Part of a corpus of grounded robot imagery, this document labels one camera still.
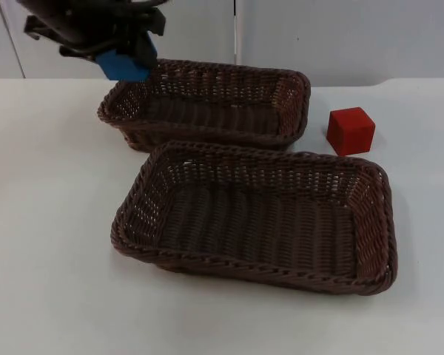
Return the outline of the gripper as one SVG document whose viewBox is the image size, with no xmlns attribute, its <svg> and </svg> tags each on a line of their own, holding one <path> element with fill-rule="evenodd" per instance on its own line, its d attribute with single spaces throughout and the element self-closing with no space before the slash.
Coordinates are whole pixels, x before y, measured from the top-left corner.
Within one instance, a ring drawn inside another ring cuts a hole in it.
<svg viewBox="0 0 444 355">
<path fill-rule="evenodd" d="M 151 70 L 158 53 L 149 32 L 164 34 L 166 18 L 159 10 L 164 1 L 24 1 L 30 12 L 24 33 L 35 40 L 45 37 L 59 44 L 65 58 L 95 61 L 108 50 L 128 55 Z"/>
</svg>

